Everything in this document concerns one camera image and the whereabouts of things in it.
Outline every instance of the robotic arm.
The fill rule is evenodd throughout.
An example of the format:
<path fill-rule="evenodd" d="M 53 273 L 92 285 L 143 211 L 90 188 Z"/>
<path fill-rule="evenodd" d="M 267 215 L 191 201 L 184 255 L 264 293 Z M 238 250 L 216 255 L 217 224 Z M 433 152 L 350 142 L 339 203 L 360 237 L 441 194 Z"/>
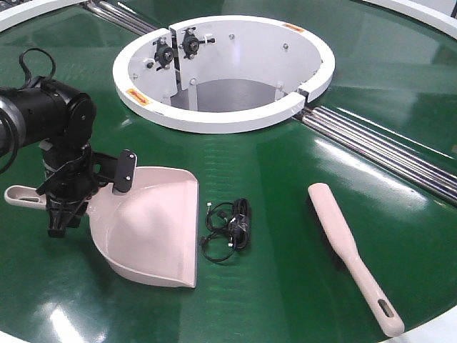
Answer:
<path fill-rule="evenodd" d="M 48 76 L 31 77 L 24 57 L 39 51 L 49 57 Z M 96 106 L 88 94 L 53 79 L 55 61 L 46 51 L 30 48 L 19 56 L 25 73 L 19 89 L 0 88 L 0 156 L 11 152 L 5 172 L 17 151 L 41 141 L 46 180 L 36 192 L 46 195 L 50 237 L 64 237 L 67 227 L 78 227 L 88 200 L 113 182 L 113 192 L 130 190 L 136 155 L 123 150 L 120 157 L 94 152 L 89 144 Z"/>

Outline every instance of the white circular frame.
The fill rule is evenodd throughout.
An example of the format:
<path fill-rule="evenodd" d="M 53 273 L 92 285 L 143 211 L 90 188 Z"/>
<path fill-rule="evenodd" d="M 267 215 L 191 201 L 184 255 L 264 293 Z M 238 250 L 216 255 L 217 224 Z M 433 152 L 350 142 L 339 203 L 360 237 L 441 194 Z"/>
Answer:
<path fill-rule="evenodd" d="M 154 42 L 170 42 L 173 34 L 180 44 L 187 28 L 195 28 L 200 39 L 216 40 L 215 44 L 201 44 L 193 60 L 186 59 L 184 50 L 178 49 L 180 87 L 188 91 L 189 97 L 196 97 L 197 84 L 217 79 L 259 81 L 286 95 L 279 94 L 270 104 L 242 111 L 202 112 L 172 107 L 170 98 L 178 91 L 174 62 L 169 69 L 158 71 L 157 64 L 152 69 L 146 64 L 154 58 Z M 252 44 L 259 37 L 268 46 Z M 258 67 L 257 59 L 243 57 L 255 54 L 264 54 L 264 66 Z M 113 76 L 120 98 L 138 115 L 181 131 L 225 134 L 260 129 L 299 113 L 327 89 L 334 69 L 335 58 L 328 45 L 305 29 L 254 16 L 210 16 L 183 21 L 131 42 L 117 56 Z"/>

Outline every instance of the brush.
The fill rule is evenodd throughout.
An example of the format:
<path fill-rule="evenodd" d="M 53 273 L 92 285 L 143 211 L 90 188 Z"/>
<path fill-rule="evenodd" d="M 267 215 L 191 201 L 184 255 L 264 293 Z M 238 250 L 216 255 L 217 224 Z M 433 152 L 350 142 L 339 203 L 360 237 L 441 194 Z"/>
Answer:
<path fill-rule="evenodd" d="M 405 326 L 357 251 L 356 241 L 327 184 L 312 184 L 308 193 L 333 250 L 343 260 L 384 334 L 395 337 Z"/>

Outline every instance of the dustpan handle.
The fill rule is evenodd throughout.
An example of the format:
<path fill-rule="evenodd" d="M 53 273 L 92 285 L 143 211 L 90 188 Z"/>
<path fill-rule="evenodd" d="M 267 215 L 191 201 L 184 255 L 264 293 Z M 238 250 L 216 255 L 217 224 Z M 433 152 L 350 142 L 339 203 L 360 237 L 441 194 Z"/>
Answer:
<path fill-rule="evenodd" d="M 46 211 L 46 195 L 38 195 L 35 188 L 15 184 L 6 189 L 4 198 L 13 206 Z"/>

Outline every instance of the handle hole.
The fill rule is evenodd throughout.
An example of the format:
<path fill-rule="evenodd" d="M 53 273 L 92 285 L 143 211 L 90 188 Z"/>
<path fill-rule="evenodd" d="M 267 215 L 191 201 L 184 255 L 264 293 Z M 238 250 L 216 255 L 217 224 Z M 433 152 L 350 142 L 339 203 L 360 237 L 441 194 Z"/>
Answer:
<path fill-rule="evenodd" d="M 382 308 L 384 314 L 387 317 L 389 317 L 389 318 L 393 317 L 393 311 L 391 310 L 391 308 L 389 307 L 389 305 L 387 304 L 387 302 L 385 300 L 379 299 L 378 304 Z"/>
<path fill-rule="evenodd" d="M 19 200 L 24 202 L 40 202 L 40 198 L 38 197 L 20 197 Z"/>

